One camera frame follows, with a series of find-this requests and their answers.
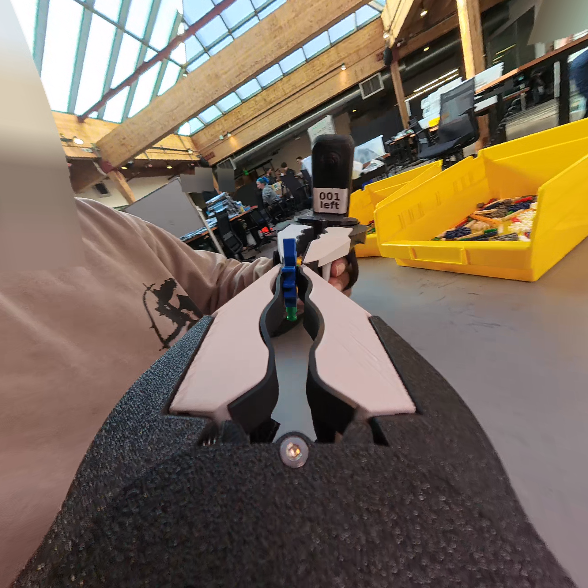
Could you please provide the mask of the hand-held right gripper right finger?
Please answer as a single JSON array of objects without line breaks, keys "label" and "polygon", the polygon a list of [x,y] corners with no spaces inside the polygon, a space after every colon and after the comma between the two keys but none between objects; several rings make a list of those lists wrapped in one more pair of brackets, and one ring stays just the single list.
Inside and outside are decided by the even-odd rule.
[{"label": "hand-held right gripper right finger", "polygon": [[414,415],[415,401],[378,333],[378,317],[317,273],[299,268],[303,325],[312,339],[306,397],[317,440],[343,436],[352,422],[366,423],[375,439],[377,417]]}]

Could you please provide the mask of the cluttered background work table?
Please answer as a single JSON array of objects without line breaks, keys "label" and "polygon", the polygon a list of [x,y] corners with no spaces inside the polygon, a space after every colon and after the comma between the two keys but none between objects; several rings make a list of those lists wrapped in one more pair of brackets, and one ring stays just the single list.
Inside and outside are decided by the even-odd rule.
[{"label": "cluttered background work table", "polygon": [[[227,215],[228,216],[228,221],[230,223],[235,223],[238,221],[243,221],[245,222],[245,218],[250,216],[253,212],[257,212],[259,211],[259,206],[258,205],[254,205],[254,206],[248,206],[245,207],[243,209],[243,212],[241,212],[240,214],[235,214],[235,215]],[[180,237],[180,240],[185,242],[185,243],[189,243],[191,241],[194,241],[196,239],[200,239],[200,238],[204,238],[207,235],[209,236],[210,232],[215,232],[217,231],[217,221],[218,218],[217,216],[215,217],[210,217],[208,219],[205,219],[206,223],[205,223],[205,227],[203,228],[199,228],[194,232],[190,232],[186,235],[183,235]]]}]

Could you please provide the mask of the black office chair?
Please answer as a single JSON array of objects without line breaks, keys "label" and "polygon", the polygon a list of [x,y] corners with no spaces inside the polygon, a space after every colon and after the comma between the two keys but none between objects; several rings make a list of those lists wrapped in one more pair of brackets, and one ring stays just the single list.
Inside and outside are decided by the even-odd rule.
[{"label": "black office chair", "polygon": [[474,113],[475,78],[472,77],[440,96],[440,119],[436,141],[411,119],[410,128],[417,142],[419,160],[441,160],[442,170],[464,158],[464,149],[479,139],[479,124]]},{"label": "black office chair", "polygon": [[217,212],[217,238],[221,241],[227,257],[244,262],[244,246],[238,235],[234,232],[227,211]]},{"label": "black office chair", "polygon": [[282,183],[293,198],[296,210],[307,210],[312,208],[311,197],[305,186],[291,173],[282,175]]}]

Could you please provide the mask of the person's left hand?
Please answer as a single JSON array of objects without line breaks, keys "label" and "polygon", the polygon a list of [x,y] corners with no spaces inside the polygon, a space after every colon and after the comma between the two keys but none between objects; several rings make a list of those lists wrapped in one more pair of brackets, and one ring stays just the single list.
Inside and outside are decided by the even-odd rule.
[{"label": "person's left hand", "polygon": [[350,285],[352,277],[353,267],[346,257],[339,258],[332,262],[328,283],[348,298],[351,296],[352,292],[352,286]]}]

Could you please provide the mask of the clear plastic bag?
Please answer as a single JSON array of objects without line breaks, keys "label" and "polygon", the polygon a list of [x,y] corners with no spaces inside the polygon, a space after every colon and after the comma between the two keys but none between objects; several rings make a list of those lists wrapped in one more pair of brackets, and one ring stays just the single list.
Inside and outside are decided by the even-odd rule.
[{"label": "clear plastic bag", "polygon": [[371,173],[384,166],[382,158],[387,155],[383,135],[379,135],[357,147],[353,154],[352,179]]}]

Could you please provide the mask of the grey desk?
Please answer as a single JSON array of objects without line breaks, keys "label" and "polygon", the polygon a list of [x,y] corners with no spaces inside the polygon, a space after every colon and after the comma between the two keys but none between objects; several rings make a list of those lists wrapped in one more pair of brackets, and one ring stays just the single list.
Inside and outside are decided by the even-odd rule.
[{"label": "grey desk", "polygon": [[535,283],[364,258],[352,292],[468,404],[579,587],[587,587],[586,246]]}]

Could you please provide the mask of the large blue connector fan assembly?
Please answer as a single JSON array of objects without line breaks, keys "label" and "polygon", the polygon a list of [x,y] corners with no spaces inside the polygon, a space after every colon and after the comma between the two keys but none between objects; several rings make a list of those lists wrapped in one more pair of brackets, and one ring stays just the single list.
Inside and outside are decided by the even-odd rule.
[{"label": "large blue connector fan assembly", "polygon": [[281,261],[281,292],[285,304],[286,319],[289,322],[298,320],[298,238],[286,237],[281,241],[279,249]]}]

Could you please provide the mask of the dark standing desk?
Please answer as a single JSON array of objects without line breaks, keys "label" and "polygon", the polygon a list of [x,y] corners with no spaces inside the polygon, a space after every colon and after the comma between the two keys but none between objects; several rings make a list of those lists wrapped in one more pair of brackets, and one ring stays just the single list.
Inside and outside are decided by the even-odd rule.
[{"label": "dark standing desk", "polygon": [[476,89],[475,114],[489,115],[487,146],[580,120],[586,99],[570,72],[586,53],[583,35]]}]

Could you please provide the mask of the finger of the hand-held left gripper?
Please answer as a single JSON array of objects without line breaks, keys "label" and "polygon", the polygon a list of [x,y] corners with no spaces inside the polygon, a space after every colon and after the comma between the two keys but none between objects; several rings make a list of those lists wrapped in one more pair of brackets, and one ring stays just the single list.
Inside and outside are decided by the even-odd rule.
[{"label": "finger of the hand-held left gripper", "polygon": [[303,264],[309,266],[316,263],[318,272],[324,280],[331,276],[332,264],[347,256],[351,249],[351,227],[328,227],[318,239],[312,240],[304,256]]},{"label": "finger of the hand-held left gripper", "polygon": [[277,234],[277,253],[282,266],[286,263],[286,258],[298,258],[298,241],[304,231],[304,224],[289,224]]}]

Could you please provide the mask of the grey rolling partition board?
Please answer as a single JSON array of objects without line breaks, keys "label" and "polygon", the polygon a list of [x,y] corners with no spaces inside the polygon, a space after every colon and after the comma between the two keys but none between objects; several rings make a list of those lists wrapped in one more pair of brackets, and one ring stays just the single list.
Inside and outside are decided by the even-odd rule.
[{"label": "grey rolling partition board", "polygon": [[177,238],[196,231],[210,237],[214,248],[224,256],[223,249],[213,234],[202,209],[187,192],[187,176],[180,176],[128,205],[125,212],[158,226]]}]

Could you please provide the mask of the yellow storage bin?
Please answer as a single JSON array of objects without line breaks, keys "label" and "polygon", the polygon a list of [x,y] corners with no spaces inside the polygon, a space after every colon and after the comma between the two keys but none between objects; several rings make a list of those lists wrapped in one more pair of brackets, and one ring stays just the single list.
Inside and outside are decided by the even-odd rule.
[{"label": "yellow storage bin", "polygon": [[[530,242],[432,241],[491,199],[538,195]],[[587,119],[482,149],[375,210],[399,266],[535,282],[587,238]]]},{"label": "yellow storage bin", "polygon": [[[370,221],[374,220],[375,210],[382,202],[394,201],[423,182],[434,178],[441,171],[442,161],[436,160],[369,183],[351,195],[349,216],[367,226]],[[364,243],[355,247],[355,253],[357,258],[380,256],[376,232],[366,235]]]}]

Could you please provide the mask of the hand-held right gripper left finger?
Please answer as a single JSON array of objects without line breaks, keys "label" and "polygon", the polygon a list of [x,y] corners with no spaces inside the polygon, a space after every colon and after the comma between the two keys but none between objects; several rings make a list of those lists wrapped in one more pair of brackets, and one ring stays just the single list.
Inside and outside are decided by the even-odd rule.
[{"label": "hand-held right gripper left finger", "polygon": [[220,307],[181,378],[173,415],[238,423],[252,433],[270,419],[278,383],[268,333],[261,328],[281,269],[276,266]]}]

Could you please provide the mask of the white writing board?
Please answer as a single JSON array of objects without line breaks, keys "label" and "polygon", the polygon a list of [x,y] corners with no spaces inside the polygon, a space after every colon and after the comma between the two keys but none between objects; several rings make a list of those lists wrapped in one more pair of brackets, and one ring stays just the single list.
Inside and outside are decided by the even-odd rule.
[{"label": "white writing board", "polygon": [[336,125],[334,117],[332,115],[326,115],[307,129],[307,134],[311,143],[311,147],[314,146],[320,136],[323,135],[336,135]]}]

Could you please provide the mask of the person's left forearm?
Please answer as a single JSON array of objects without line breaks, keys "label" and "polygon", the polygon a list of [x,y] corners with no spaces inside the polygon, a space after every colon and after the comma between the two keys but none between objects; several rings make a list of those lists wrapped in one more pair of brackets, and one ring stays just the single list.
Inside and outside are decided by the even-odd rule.
[{"label": "person's left forearm", "polygon": [[183,287],[204,315],[214,313],[275,266],[275,261],[266,257],[240,262],[212,252],[192,251],[189,258]]}]

